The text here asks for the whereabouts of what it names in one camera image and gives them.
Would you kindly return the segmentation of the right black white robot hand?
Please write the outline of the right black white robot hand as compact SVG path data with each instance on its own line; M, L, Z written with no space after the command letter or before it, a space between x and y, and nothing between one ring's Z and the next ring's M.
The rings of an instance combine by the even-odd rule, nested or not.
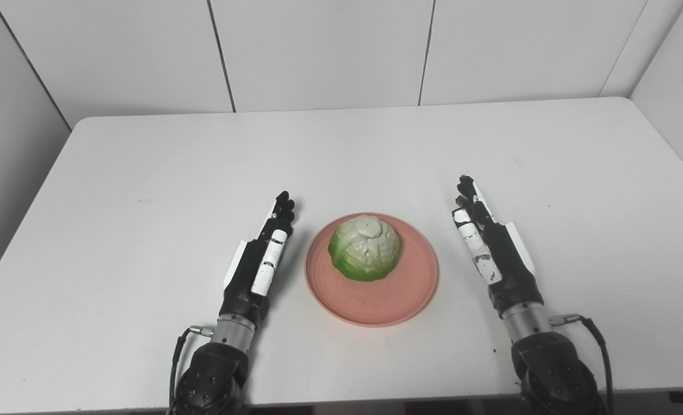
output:
M500 318L512 308L543 307L535 266L513 221L499 223L473 177L462 175L452 220Z

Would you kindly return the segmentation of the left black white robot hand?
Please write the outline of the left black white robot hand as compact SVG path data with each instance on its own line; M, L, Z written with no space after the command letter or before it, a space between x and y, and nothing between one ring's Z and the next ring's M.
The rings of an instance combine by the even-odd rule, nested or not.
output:
M246 243L233 276L224 289L220 317L236 317L260 326L268 313L268 295L284 247L293 234L296 203L283 191L259 233Z

